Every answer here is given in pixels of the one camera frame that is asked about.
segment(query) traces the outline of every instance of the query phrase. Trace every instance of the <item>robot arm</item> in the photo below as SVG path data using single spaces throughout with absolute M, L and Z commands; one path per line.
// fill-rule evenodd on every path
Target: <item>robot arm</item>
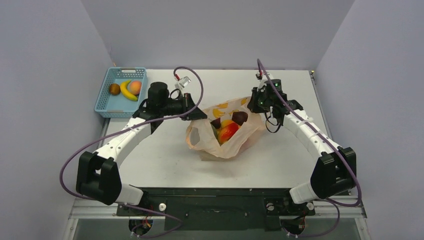
M 275 86 L 280 96 L 291 109 L 305 119 L 304 121 L 300 121 L 283 105 L 270 84 Z M 263 79 L 259 87 L 253 88 L 252 97 L 247 107 L 253 113 L 270 113 L 281 126 L 287 128 L 299 139 L 312 159 L 317 160 L 309 181 L 290 189 L 290 196 L 295 204 L 302 204 L 318 198 L 325 199 L 355 187 L 354 180 L 340 158 L 331 147 L 322 141 L 317 133 L 305 124 L 306 121 L 338 149 L 356 175 L 355 152 L 350 147 L 342 148 L 323 134 L 312 123 L 312 118 L 308 117 L 303 107 L 296 100 L 287 100 L 287 95 L 282 91 L 280 79 L 272 79 L 271 81 Z
M 139 205 L 144 192 L 129 184 L 121 183 L 119 167 L 131 151 L 145 138 L 153 134 L 163 120 L 142 124 L 148 120 L 162 119 L 187 112 L 195 106 L 189 93 L 170 98 L 168 86 L 153 82 L 148 98 L 141 103 L 122 130 L 130 129 L 100 147 L 96 151 L 84 152 L 79 158 L 76 191 L 106 205 L 128 203 Z M 181 117 L 182 120 L 206 119 L 199 108 Z

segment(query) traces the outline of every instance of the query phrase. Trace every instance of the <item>dark fruit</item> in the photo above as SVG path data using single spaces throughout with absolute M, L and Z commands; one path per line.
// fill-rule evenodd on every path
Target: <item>dark fruit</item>
M 248 120 L 248 113 L 244 112 L 244 111 L 235 111 L 232 114 L 232 118 L 231 120 L 233 120 L 236 124 L 238 125 L 243 125 L 244 122 L 246 122 Z
M 210 122 L 212 126 L 214 126 L 216 129 L 219 129 L 221 127 L 221 118 L 218 117 L 217 119 Z
M 118 95 L 121 92 L 121 87 L 116 84 L 116 83 L 112 83 L 109 86 L 109 93 L 112 95 Z

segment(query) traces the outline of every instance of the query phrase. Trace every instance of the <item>white connector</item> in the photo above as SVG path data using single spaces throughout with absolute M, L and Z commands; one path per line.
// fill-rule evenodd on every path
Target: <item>white connector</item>
M 289 192 L 294 204 L 303 204 L 314 199 L 319 199 L 312 189 L 310 180 L 293 187 Z
M 271 80 L 275 79 L 274 76 L 269 72 L 268 72 L 268 77 Z M 260 80 L 260 83 L 257 89 L 261 89 L 263 86 L 265 86 L 267 81 L 268 81 L 268 78 L 264 74 L 262 74 L 262 80 Z
M 192 80 L 188 76 L 185 76 L 185 77 L 180 78 L 180 79 L 175 77 L 175 80 L 176 80 L 175 88 L 179 89 L 181 93 L 183 93 L 183 89 L 185 87 L 187 87 L 187 85 L 189 85 L 189 83 L 192 82 Z
M 258 80 L 262 80 L 262 74 L 261 74 L 261 72 L 260 72 L 260 71 L 257 71 L 257 73 L 256 73 L 256 78 L 257 78 Z

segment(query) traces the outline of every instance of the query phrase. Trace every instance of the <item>blue basket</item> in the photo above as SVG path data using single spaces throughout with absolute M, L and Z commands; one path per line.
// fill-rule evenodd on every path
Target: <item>blue basket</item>
M 122 82 L 130 79 L 141 82 L 138 101 L 131 101 L 124 97 L 122 93 L 116 96 L 109 93 L 109 86 L 111 84 L 120 85 Z M 144 67 L 110 67 L 104 77 L 94 111 L 99 113 L 103 118 L 131 118 L 133 113 L 139 109 L 139 105 L 143 99 L 145 99 L 146 89 L 148 87 L 146 84 L 146 69 Z

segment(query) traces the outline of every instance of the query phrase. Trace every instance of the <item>gray wall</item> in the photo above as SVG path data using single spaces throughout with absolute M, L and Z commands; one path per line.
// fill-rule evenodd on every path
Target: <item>gray wall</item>
M 59 170 L 100 134 L 93 108 L 111 64 L 79 0 L 0 3 L 2 240 L 62 238 L 73 198 Z
M 424 1 L 356 0 L 316 70 L 335 140 L 358 156 L 373 239 L 423 239 Z
M 119 66 L 315 69 L 354 0 L 82 0 Z

